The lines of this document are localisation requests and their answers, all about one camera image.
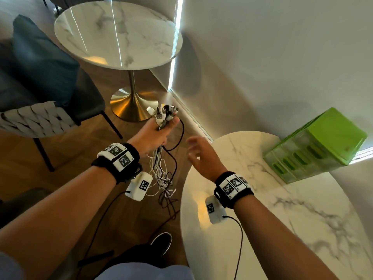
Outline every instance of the green plastic box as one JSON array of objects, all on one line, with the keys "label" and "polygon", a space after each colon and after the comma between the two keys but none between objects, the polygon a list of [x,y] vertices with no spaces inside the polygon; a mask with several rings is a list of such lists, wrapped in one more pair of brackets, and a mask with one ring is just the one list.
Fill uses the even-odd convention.
[{"label": "green plastic box", "polygon": [[348,165],[367,134],[330,108],[287,136],[264,160],[287,184]]}]

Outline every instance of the marble table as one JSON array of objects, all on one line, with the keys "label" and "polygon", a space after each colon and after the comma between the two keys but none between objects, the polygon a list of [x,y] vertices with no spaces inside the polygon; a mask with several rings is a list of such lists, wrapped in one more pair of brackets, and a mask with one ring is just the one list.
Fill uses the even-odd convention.
[{"label": "marble table", "polygon": [[54,23],[59,42],[75,56],[94,65],[128,70],[130,87],[119,89],[110,101],[113,112],[129,122],[150,118],[156,108],[152,94],[140,96],[134,70],[168,63],[182,46],[175,24],[152,9],[132,3],[95,1],[64,11]]},{"label": "marble table", "polygon": [[[242,174],[255,196],[312,249],[340,280],[373,279],[371,248],[352,204],[329,173],[285,185],[262,158],[277,136],[235,132],[212,143],[227,169]],[[215,185],[192,167],[185,181],[181,232],[196,280],[233,279],[241,231],[233,220],[212,225],[205,199]],[[236,217],[234,211],[227,214]],[[237,279],[267,279],[244,236]]]}]

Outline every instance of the forearm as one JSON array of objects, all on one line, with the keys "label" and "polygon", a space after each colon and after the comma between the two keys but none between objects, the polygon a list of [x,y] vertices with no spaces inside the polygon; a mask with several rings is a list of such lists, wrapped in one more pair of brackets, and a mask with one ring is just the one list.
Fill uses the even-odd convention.
[{"label": "forearm", "polygon": [[239,199],[234,211],[269,280],[338,280],[317,255],[253,195]]},{"label": "forearm", "polygon": [[0,230],[0,251],[27,279],[46,279],[66,258],[116,181],[91,167]]}]

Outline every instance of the black shoe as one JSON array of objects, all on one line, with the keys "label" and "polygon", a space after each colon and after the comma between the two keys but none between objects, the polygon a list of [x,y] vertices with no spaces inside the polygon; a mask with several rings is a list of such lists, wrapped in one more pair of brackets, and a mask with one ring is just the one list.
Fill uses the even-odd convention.
[{"label": "black shoe", "polygon": [[164,232],[155,237],[150,244],[160,255],[164,255],[171,246],[172,236],[169,232]]}]

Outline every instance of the black wrist strap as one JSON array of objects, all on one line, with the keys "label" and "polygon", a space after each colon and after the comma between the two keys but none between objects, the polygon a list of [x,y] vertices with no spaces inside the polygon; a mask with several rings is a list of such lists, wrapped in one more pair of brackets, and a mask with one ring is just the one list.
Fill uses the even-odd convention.
[{"label": "black wrist strap", "polygon": [[225,208],[233,209],[234,204],[240,198],[247,195],[254,195],[249,183],[241,176],[234,172],[224,172],[216,179],[216,189],[214,195],[221,205]]},{"label": "black wrist strap", "polygon": [[[136,148],[134,148],[129,143],[122,143],[122,145],[127,148],[127,151],[129,151],[134,158],[134,160],[130,164],[128,164],[122,171],[119,172],[118,169],[114,166],[114,160],[110,161],[104,156],[99,156],[91,163],[91,166],[106,168],[114,176],[117,184],[119,184],[120,182],[127,183],[129,180],[135,178],[139,173],[142,172],[142,165],[138,163],[138,161],[140,160],[140,155]],[[121,154],[115,160],[118,160],[125,153],[126,152]]]}]

